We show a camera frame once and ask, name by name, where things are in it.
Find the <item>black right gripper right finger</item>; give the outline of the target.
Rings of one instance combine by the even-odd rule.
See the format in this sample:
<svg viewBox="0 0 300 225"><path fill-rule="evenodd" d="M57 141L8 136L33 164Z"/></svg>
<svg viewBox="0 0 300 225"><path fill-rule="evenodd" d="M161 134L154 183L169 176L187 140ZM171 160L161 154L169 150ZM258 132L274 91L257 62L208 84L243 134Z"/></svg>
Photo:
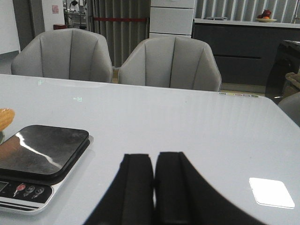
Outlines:
<svg viewBox="0 0 300 225"><path fill-rule="evenodd" d="M157 225L260 225L195 169L183 152L161 152L155 169Z"/></svg>

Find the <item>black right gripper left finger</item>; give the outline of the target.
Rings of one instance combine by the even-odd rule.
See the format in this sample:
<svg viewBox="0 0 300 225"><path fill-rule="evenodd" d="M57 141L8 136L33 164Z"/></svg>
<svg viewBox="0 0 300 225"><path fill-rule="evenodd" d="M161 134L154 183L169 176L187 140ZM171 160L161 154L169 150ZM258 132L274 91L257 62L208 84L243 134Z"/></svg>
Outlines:
<svg viewBox="0 0 300 225"><path fill-rule="evenodd" d="M119 170L85 225L151 225L154 175L147 154L125 154Z"/></svg>

